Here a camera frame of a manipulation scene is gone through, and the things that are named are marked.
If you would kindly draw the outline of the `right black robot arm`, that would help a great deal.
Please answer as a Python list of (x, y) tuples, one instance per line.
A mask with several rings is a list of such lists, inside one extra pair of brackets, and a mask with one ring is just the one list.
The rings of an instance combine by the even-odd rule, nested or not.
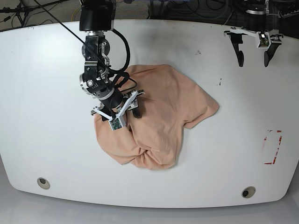
[[(130, 48), (126, 38), (114, 29), (116, 1), (114, 0), (82, 0), (79, 30), (86, 32), (82, 46), (85, 58), (84, 73), (80, 75), (80, 86), (88, 95), (100, 101), (91, 115), (99, 114), (103, 121), (110, 120), (116, 124), (121, 111), (130, 110), (137, 119), (142, 117), (138, 108), (137, 82), (126, 72), (130, 62)], [(112, 31), (125, 44), (126, 61), (119, 70), (113, 70), (108, 54), (110, 44), (104, 33)]]

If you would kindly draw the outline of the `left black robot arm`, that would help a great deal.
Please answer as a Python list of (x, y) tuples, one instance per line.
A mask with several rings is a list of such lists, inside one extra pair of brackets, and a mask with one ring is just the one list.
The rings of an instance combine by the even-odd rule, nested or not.
[(269, 31), (266, 28), (269, 2), (267, 0), (233, 0), (232, 6), (245, 16), (244, 26), (231, 27), (230, 30), (224, 31), (224, 34), (230, 38), (239, 67), (242, 67), (244, 63), (244, 54), (239, 50), (239, 45), (243, 44), (244, 35), (253, 37), (256, 47), (265, 50), (263, 62), (267, 67), (278, 47), (282, 45), (281, 39), (284, 37), (277, 29)]

